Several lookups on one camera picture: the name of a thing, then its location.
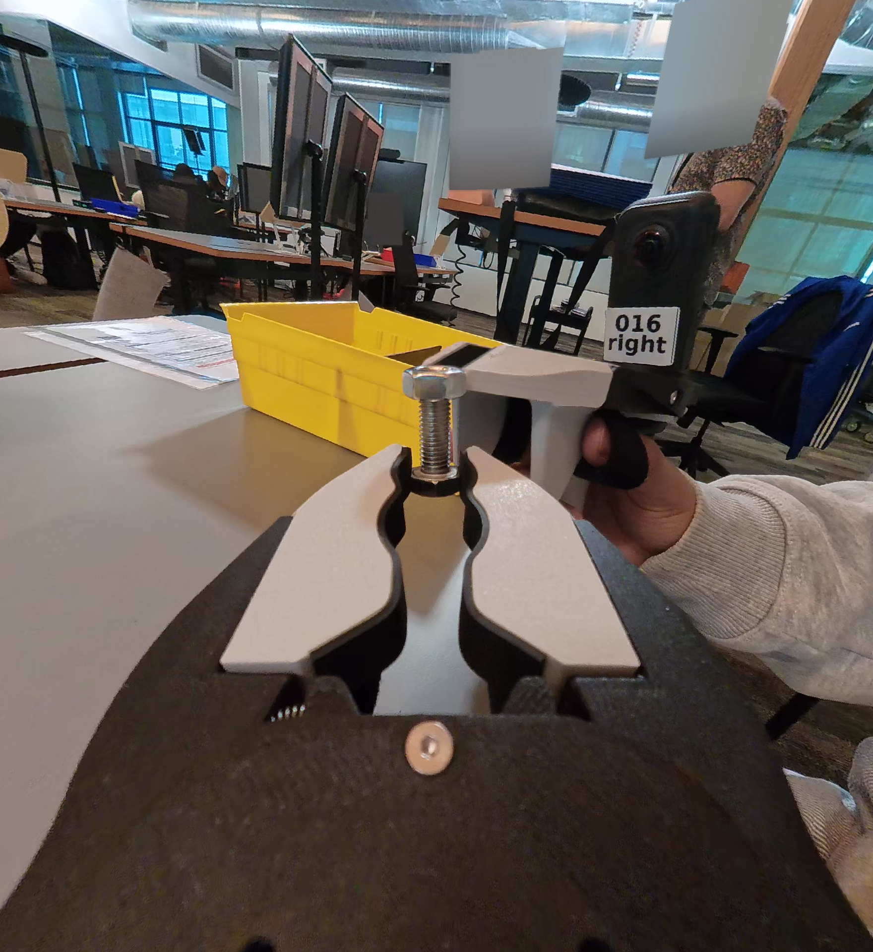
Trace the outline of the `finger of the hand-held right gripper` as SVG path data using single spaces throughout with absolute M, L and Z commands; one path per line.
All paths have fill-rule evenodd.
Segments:
M 497 351 L 506 351 L 508 346 L 491 348 L 478 344 L 454 344 L 425 358 L 421 366 L 449 366 L 472 372 L 473 367 L 484 368 L 489 365 L 489 356 Z
M 614 367 L 571 354 L 491 349 L 465 366 L 471 391 L 597 410 L 609 395 Z

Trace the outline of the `silver hex bolt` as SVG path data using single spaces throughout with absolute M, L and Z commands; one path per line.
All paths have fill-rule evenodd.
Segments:
M 458 403 L 466 392 L 463 370 L 411 367 L 402 377 L 404 394 L 419 411 L 419 467 L 431 472 L 458 468 Z

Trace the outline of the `standing desk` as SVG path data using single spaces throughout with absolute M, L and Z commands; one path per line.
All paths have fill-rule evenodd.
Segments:
M 512 200 L 496 208 L 446 198 L 440 200 L 439 207 L 456 216 L 455 243 L 459 247 L 469 243 L 470 225 L 496 238 L 497 270 L 492 285 L 495 339 L 508 344 L 524 342 L 531 348 L 540 345 L 564 262 L 580 262 L 573 290 L 560 310 L 567 325 L 569 312 L 609 251 L 617 225 L 613 217 L 589 223 L 539 215 L 517 209 Z

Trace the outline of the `grey desk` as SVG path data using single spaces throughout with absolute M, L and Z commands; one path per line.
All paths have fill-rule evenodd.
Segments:
M 75 360 L 0 330 L 0 370 Z M 361 458 L 117 363 L 0 379 L 0 908 L 169 622 Z

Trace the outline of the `long wooden desk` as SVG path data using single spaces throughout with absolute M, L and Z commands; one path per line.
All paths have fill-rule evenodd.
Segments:
M 139 243 L 155 252 L 170 278 L 174 311 L 193 313 L 196 305 L 192 284 L 202 277 L 225 276 L 256 282 L 274 280 L 315 283 L 315 299 L 321 297 L 333 278 L 350 279 L 353 296 L 360 285 L 373 278 L 394 278 L 395 268 L 387 263 L 353 263 L 347 259 L 321 257 L 318 268 L 307 256 L 286 253 L 274 244 L 176 232 L 113 222 L 110 230 L 123 244 Z
M 62 291 L 97 291 L 96 256 L 90 246 L 94 239 L 108 262 L 116 240 L 112 224 L 142 224 L 133 216 L 132 206 L 123 206 L 120 212 L 106 208 L 104 203 L 86 208 L 76 204 L 41 199 L 5 198 L 11 222 L 36 229 L 40 243 L 41 270 L 47 285 Z

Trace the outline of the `person's right hand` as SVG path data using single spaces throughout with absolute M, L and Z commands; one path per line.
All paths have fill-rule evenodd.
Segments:
M 664 456 L 656 442 L 641 436 L 648 461 L 644 482 L 625 490 L 590 483 L 582 507 L 563 503 L 578 520 L 593 525 L 633 565 L 674 546 L 691 526 L 695 483 Z

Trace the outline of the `black office chair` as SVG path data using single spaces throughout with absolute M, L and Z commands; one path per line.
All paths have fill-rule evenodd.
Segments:
M 407 239 L 391 247 L 394 265 L 393 310 L 443 326 L 454 326 L 457 312 L 448 304 L 436 301 L 421 283 L 413 247 Z
M 700 419 L 701 426 L 690 442 L 661 439 L 662 453 L 679 460 L 679 467 L 692 478 L 698 472 L 726 477 L 728 470 L 702 445 L 712 424 L 744 422 L 761 433 L 774 436 L 787 445 L 793 436 L 800 410 L 800 391 L 804 371 L 813 359 L 811 353 L 833 327 L 842 306 L 840 292 L 824 292 L 795 307 L 793 314 L 773 330 L 764 343 L 743 355 L 739 368 L 714 374 L 714 365 L 727 330 L 703 327 L 714 347 L 701 371 L 692 371 L 693 403 L 678 421 L 682 428 Z

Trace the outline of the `stack of blue crates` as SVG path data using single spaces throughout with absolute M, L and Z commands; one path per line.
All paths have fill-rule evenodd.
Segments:
M 552 165 L 549 188 L 591 203 L 625 208 L 644 199 L 652 190 L 650 181 L 607 173 Z

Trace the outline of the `black bag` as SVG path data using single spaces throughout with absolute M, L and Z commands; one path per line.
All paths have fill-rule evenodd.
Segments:
M 514 189 L 512 198 L 517 211 L 589 224 L 602 224 L 621 213 L 619 208 L 611 208 L 549 188 Z

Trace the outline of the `black monitor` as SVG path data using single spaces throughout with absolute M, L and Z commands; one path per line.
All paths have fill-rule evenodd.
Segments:
M 331 142 L 323 183 L 324 222 L 353 232 L 358 223 L 358 180 L 370 187 L 384 137 L 384 126 L 350 94 L 341 95 L 335 108 Z
M 395 195 L 400 199 L 404 229 L 419 243 L 425 222 L 427 166 L 413 160 L 380 158 L 375 167 L 370 195 Z
M 312 194 L 322 189 L 322 166 L 313 172 L 313 154 L 323 153 L 333 91 L 326 70 L 289 36 L 277 59 L 270 201 L 282 220 L 312 216 Z

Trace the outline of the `grey cardboard sheet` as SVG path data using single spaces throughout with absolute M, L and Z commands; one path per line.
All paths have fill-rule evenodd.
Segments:
M 158 299 L 168 275 L 117 246 L 100 285 L 92 321 L 140 319 L 159 315 Z

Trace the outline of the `person's grey sweater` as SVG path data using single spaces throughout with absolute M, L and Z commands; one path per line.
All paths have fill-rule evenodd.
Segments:
M 846 787 L 784 773 L 814 846 L 873 936 L 873 737 L 858 745 Z

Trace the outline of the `black floor lamp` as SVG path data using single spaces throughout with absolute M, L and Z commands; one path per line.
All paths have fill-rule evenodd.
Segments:
M 41 116 L 41 110 L 38 103 L 38 96 L 36 86 L 34 84 L 33 76 L 31 73 L 31 59 L 44 59 L 48 57 L 48 51 L 44 48 L 24 40 L 22 38 L 7 35 L 0 33 L 0 46 L 3 48 L 17 54 L 21 69 L 23 71 L 24 81 L 26 84 L 26 89 L 29 97 L 29 102 L 31 106 L 32 113 L 34 115 L 38 137 L 40 141 L 40 148 L 42 157 L 46 163 L 46 168 L 48 172 L 48 179 L 50 187 L 53 192 L 54 201 L 59 203 L 61 199 L 59 181 L 57 179 L 56 169 L 54 165 L 53 158 L 51 156 L 51 151 L 49 148 L 49 142 L 46 135 L 45 125 Z

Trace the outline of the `wooden post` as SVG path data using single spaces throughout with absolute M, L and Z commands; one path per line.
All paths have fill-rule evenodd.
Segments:
M 854 1 L 795 3 L 797 10 L 781 46 L 768 92 L 783 105 L 790 125 L 799 120 L 806 108 L 855 4 Z

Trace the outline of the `silver ventilation duct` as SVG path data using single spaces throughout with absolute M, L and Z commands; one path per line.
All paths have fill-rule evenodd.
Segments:
M 474 54 L 564 48 L 625 55 L 679 2 L 128 2 L 133 32 L 150 41 L 319 46 Z

